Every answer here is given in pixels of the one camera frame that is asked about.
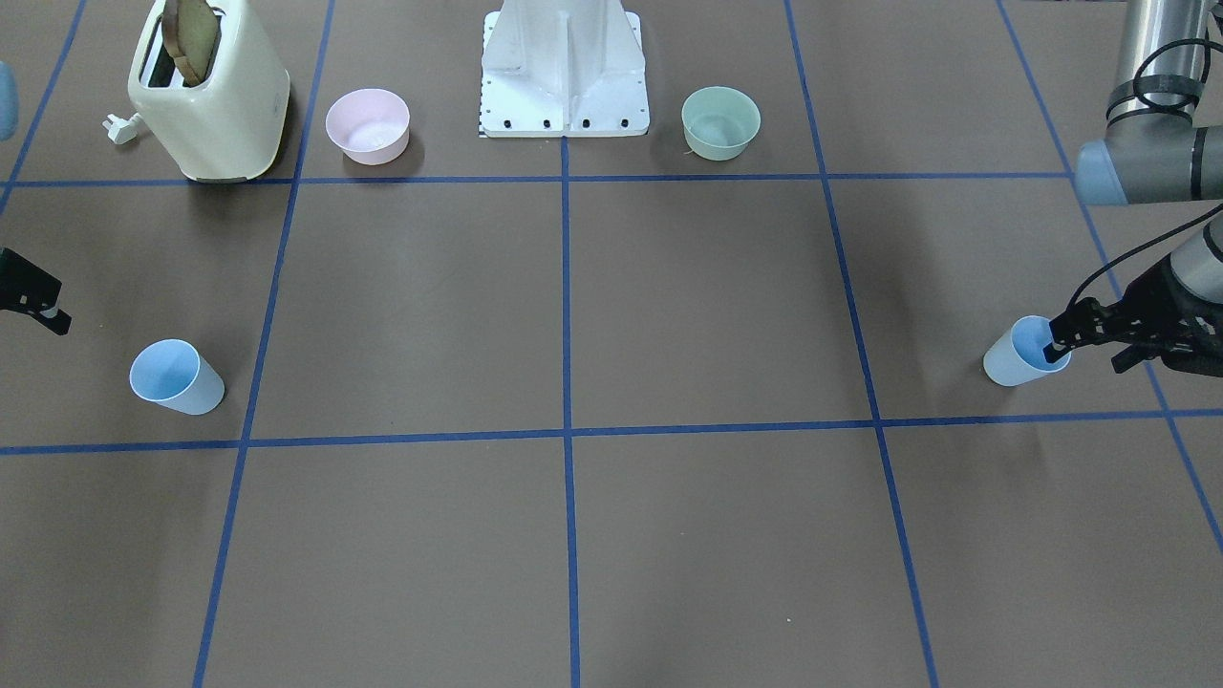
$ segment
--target pink cup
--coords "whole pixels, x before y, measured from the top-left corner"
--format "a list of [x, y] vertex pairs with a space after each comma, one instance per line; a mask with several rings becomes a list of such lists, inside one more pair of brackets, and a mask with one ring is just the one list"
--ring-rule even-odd
[[407, 121], [402, 98], [382, 88], [362, 88], [327, 111], [327, 134], [353, 160], [380, 165], [407, 148]]

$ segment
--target blue joint cover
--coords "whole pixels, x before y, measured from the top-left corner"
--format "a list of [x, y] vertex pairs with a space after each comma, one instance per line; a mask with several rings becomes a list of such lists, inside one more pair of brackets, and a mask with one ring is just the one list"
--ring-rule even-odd
[[0, 141], [17, 131], [17, 79], [9, 65], [0, 62]]
[[1074, 174], [1079, 198], [1088, 205], [1129, 205], [1117, 166], [1103, 139], [1088, 141], [1079, 149], [1079, 166]]

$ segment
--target green cup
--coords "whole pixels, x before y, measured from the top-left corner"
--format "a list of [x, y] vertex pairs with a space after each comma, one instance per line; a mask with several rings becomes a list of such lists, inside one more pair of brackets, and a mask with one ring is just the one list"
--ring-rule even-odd
[[684, 100], [680, 110], [689, 148], [708, 160], [729, 160], [761, 130], [761, 111], [746, 94], [709, 86]]

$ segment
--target white mounting base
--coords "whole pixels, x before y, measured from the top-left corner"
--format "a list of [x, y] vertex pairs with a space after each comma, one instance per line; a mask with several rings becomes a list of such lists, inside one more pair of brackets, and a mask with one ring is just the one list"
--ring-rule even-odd
[[641, 18], [620, 0], [505, 0], [484, 17], [482, 66], [481, 136], [649, 130]]

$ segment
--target blue grid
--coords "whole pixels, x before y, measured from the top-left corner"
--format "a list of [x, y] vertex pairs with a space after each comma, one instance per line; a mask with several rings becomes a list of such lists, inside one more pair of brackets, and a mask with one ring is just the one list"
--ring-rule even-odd
[[[879, 458], [883, 467], [884, 478], [888, 486], [888, 495], [892, 503], [893, 518], [896, 528], [898, 544], [905, 566], [909, 582], [910, 595], [914, 607], [915, 622], [921, 639], [922, 651], [926, 661], [927, 676], [932, 688], [937, 688], [938, 672], [934, 662], [934, 653], [929, 642], [925, 613], [922, 611], [921, 593], [912, 556], [905, 532], [904, 512], [900, 502], [900, 494], [895, 477], [892, 470], [890, 457], [887, 445], [885, 430], [890, 428], [937, 428], [959, 425], [997, 425], [997, 424], [1047, 424], [1047, 423], [1098, 423], [1117, 420], [1155, 420], [1166, 422], [1168, 430], [1175, 442], [1185, 472], [1201, 503], [1203, 516], [1214, 535], [1219, 551], [1223, 552], [1223, 534], [1214, 517], [1213, 510], [1202, 490], [1197, 472], [1192, 459], [1184, 446], [1177, 425], [1178, 419], [1191, 418], [1223, 418], [1223, 408], [1202, 409], [1172, 409], [1163, 395], [1159, 381], [1155, 375], [1155, 369], [1150, 363], [1146, 365], [1152, 391], [1158, 401], [1159, 411], [1155, 412], [1101, 412], [1101, 413], [1071, 413], [1071, 414], [1026, 414], [1026, 415], [988, 415], [988, 417], [939, 417], [939, 418], [883, 418], [874, 393], [873, 378], [871, 375], [870, 359], [866, 342], [859, 319], [857, 304], [854, 297], [852, 279], [845, 251], [840, 237], [840, 229], [837, 219], [835, 202], [832, 193], [830, 181], [833, 180], [953, 180], [953, 178], [1064, 178], [1073, 181], [1073, 171], [1065, 149], [1049, 116], [1048, 108], [1041, 95], [1036, 78], [1024, 54], [1019, 35], [1010, 21], [1010, 16], [1002, 0], [994, 0], [998, 12], [1007, 27], [1014, 44], [1016, 55], [1027, 77], [1032, 95], [1040, 105], [1041, 114], [1049, 131], [1052, 142], [1062, 161], [1062, 171], [1052, 172], [859, 172], [841, 174], [827, 170], [823, 148], [819, 139], [819, 128], [816, 119], [816, 109], [808, 88], [802, 53], [797, 37], [797, 28], [794, 20], [791, 0], [783, 0], [785, 6], [788, 28], [794, 50], [795, 64], [797, 66], [799, 82], [802, 89], [804, 101], [807, 109], [807, 119], [811, 130], [812, 145], [816, 153], [819, 171], [816, 174], [708, 174], [708, 175], [571, 175], [569, 171], [569, 141], [561, 138], [560, 156], [561, 171], [559, 175], [534, 175], [534, 176], [385, 176], [385, 177], [303, 177], [302, 167], [306, 159], [306, 150], [309, 143], [311, 122], [314, 116], [314, 108], [318, 95], [318, 87], [327, 60], [327, 49], [330, 37], [331, 20], [335, 11], [335, 0], [328, 0], [327, 16], [318, 46], [314, 77], [311, 84], [309, 100], [302, 122], [301, 145], [290, 178], [259, 178], [251, 183], [259, 185], [287, 185], [290, 186], [287, 208], [281, 229], [280, 243], [276, 252], [275, 266], [273, 270], [272, 286], [268, 293], [268, 303], [264, 314], [263, 330], [259, 339], [259, 348], [256, 359], [254, 374], [251, 384], [247, 413], [243, 420], [242, 434], [238, 440], [212, 440], [212, 441], [187, 441], [187, 442], [137, 442], [137, 444], [95, 444], [95, 445], [48, 445], [48, 446], [17, 446], [0, 447], [0, 457], [5, 456], [50, 456], [50, 455], [75, 455], [75, 453], [125, 453], [125, 452], [165, 452], [165, 451], [202, 451], [202, 450], [237, 450], [237, 458], [230, 488], [229, 505], [223, 525], [220, 546], [218, 550], [214, 569], [213, 584], [209, 594], [208, 611], [201, 638], [199, 654], [196, 665], [193, 686], [201, 688], [208, 664], [208, 654], [212, 642], [213, 628], [216, 618], [216, 610], [220, 602], [220, 594], [224, 583], [225, 566], [230, 539], [232, 536], [234, 519], [237, 511], [238, 496], [242, 485], [242, 475], [246, 466], [247, 452], [251, 448], [273, 447], [324, 447], [324, 446], [356, 446], [356, 445], [399, 445], [399, 444], [435, 444], [435, 442], [487, 442], [487, 441], [516, 441], [538, 439], [560, 439], [564, 442], [564, 475], [565, 475], [565, 505], [566, 505], [566, 540], [569, 560], [569, 601], [570, 601], [570, 670], [571, 688], [581, 686], [581, 650], [578, 635], [578, 588], [577, 588], [577, 523], [576, 523], [576, 489], [574, 479], [574, 439], [575, 437], [610, 437], [610, 436], [649, 436], [649, 435], [691, 435], [691, 434], [741, 434], [741, 433], [796, 433], [796, 431], [823, 431], [823, 430], [865, 430], [873, 429]], [[20, 181], [18, 176], [24, 164], [29, 147], [34, 139], [38, 126], [42, 121], [46, 105], [55, 90], [59, 75], [62, 71], [68, 51], [76, 38], [87, 0], [79, 0], [68, 33], [64, 40], [56, 65], [48, 81], [46, 88], [39, 100], [38, 109], [31, 121], [21, 150], [13, 164], [7, 180], [0, 180], [0, 214], [7, 205], [9, 198], [16, 188], [62, 188], [62, 187], [124, 187], [124, 186], [185, 186], [194, 183], [183, 178], [146, 178], [146, 180], [56, 180], [56, 181]], [[571, 273], [570, 273], [570, 186], [572, 183], [586, 182], [630, 182], [630, 181], [777, 181], [777, 180], [806, 180], [819, 181], [826, 198], [828, 219], [837, 248], [838, 264], [841, 271], [845, 288], [846, 306], [854, 329], [854, 337], [859, 352], [859, 362], [862, 369], [862, 379], [870, 404], [870, 419], [848, 419], [830, 422], [807, 423], [748, 423], [748, 424], [712, 424], [712, 425], [667, 425], [667, 426], [626, 426], [626, 428], [575, 428], [572, 423], [572, 375], [571, 375]], [[338, 185], [338, 183], [559, 183], [561, 187], [561, 273], [563, 273], [563, 428], [514, 430], [514, 431], [487, 431], [487, 433], [444, 433], [444, 434], [402, 434], [402, 435], [364, 435], [364, 436], [327, 436], [327, 437], [286, 437], [286, 439], [252, 439], [251, 431], [254, 423], [256, 408], [258, 404], [259, 387], [263, 376], [263, 365], [267, 357], [268, 342], [272, 335], [273, 320], [275, 315], [276, 298], [279, 293], [280, 270], [284, 265], [285, 248], [289, 242], [292, 220], [296, 209], [297, 194], [302, 185]], [[1080, 200], [1080, 210], [1088, 233], [1096, 246], [1102, 263], [1108, 260], [1107, 251], [1096, 230], [1090, 209]], [[1109, 281], [1117, 296], [1120, 296], [1121, 287], [1117, 276], [1109, 271]]]

